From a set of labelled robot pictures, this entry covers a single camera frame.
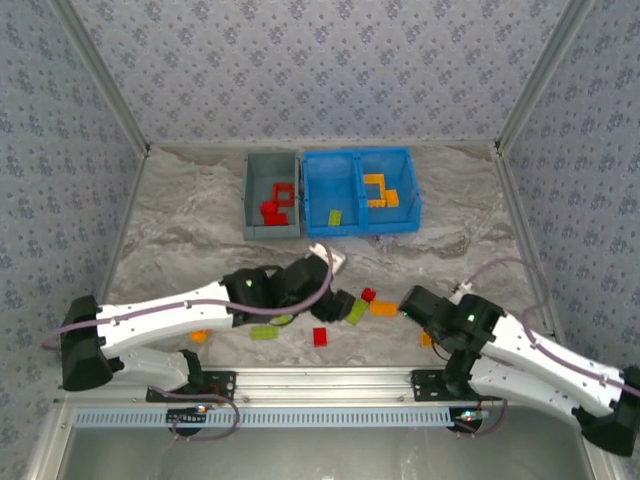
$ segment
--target table surface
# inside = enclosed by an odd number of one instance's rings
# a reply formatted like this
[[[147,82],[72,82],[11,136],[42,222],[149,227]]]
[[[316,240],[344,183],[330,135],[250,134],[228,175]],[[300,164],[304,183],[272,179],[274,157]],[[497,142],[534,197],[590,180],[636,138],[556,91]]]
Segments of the table surface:
[[[310,150],[327,146],[287,145]],[[333,288],[359,296],[365,287],[377,299],[399,302],[413,285],[445,292],[484,263],[519,256],[489,145],[411,147],[423,209],[420,231],[329,241],[347,263]],[[309,240],[245,242],[241,190],[246,148],[154,147],[135,199],[109,303],[129,303],[195,289],[241,267],[286,266],[306,253]],[[497,267],[478,279],[476,291],[519,314],[533,303],[522,268]],[[531,319],[539,331],[540,318]],[[314,348],[313,327],[326,326],[329,344]],[[204,345],[187,335],[155,344],[189,348],[203,365],[437,365],[420,346],[420,327],[404,316],[366,314],[357,326],[322,324],[310,314],[253,341],[250,327],[212,332]]]

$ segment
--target wall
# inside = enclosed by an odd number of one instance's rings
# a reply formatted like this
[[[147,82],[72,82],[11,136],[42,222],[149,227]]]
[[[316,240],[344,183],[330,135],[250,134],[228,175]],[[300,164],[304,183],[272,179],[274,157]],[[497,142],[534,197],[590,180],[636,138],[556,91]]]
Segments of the wall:
[[[640,364],[638,127],[640,4],[598,2],[508,156],[570,345],[620,366]]]
[[[492,139],[565,0],[74,0],[148,141]]]
[[[103,278],[138,159],[46,0],[0,9],[0,478],[20,478],[58,356],[40,339]]]

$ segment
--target gray bin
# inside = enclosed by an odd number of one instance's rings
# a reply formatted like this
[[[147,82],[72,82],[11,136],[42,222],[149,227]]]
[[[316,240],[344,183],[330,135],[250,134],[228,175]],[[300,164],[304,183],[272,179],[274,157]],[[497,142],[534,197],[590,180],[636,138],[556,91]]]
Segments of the gray bin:
[[[245,240],[269,240],[300,237],[299,162],[295,151],[254,152],[247,154],[244,166],[242,219]],[[260,205],[271,200],[273,184],[293,183],[293,207],[281,207],[289,225],[265,226]]]

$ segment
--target blue bin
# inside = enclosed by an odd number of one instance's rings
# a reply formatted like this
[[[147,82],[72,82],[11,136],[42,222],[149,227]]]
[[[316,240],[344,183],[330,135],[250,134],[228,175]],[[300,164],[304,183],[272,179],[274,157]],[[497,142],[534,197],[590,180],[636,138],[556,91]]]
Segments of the blue bin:
[[[385,188],[396,190],[396,208],[369,208],[379,198],[364,174],[381,173]],[[304,211],[309,237],[383,235],[415,232],[420,228],[422,199],[406,147],[306,152],[302,162]],[[329,212],[340,210],[340,226],[330,227]]]

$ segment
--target green block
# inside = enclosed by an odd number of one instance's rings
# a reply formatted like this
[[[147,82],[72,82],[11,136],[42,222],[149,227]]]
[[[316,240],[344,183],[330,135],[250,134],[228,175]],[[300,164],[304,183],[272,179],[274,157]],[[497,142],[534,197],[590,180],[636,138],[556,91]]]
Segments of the green block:
[[[339,227],[341,220],[342,220],[342,211],[341,210],[331,210],[329,212],[329,226],[330,227]]]
[[[353,308],[351,309],[351,312],[349,312],[349,315],[347,315],[347,322],[349,322],[351,325],[357,325],[364,315],[364,312],[367,311],[367,308],[369,308],[369,303],[362,300],[361,298],[356,298],[356,301],[353,302]]]
[[[271,320],[271,324],[276,326],[284,325],[286,323],[289,323],[291,321],[291,318],[293,318],[293,315],[282,315],[281,317]]]
[[[278,338],[278,327],[275,325],[260,325],[251,329],[252,340],[273,340]]]

